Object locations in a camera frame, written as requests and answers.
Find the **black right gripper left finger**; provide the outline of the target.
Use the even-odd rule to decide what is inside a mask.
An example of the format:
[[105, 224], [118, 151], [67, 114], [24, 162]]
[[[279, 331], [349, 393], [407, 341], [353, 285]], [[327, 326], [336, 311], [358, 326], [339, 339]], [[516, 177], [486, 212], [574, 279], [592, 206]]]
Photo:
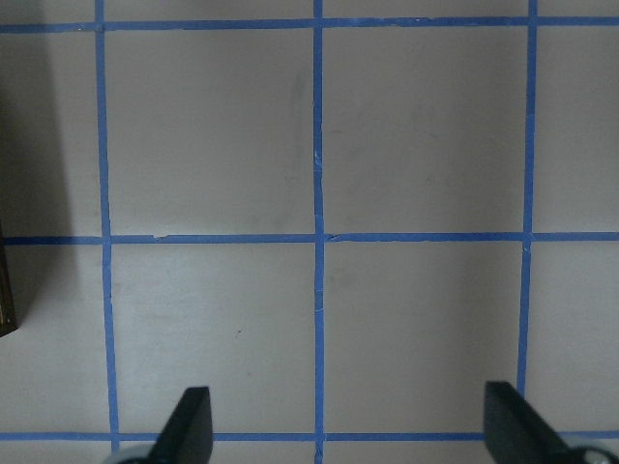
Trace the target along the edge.
[[208, 387], [185, 389], [156, 443], [148, 463], [207, 464], [214, 447], [213, 419]]

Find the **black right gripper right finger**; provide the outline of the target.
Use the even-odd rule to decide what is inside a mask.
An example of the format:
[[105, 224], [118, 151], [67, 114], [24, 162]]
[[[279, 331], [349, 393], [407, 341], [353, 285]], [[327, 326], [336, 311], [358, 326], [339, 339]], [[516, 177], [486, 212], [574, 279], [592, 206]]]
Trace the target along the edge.
[[505, 381], [484, 391], [484, 442], [494, 463], [579, 463], [579, 453]]

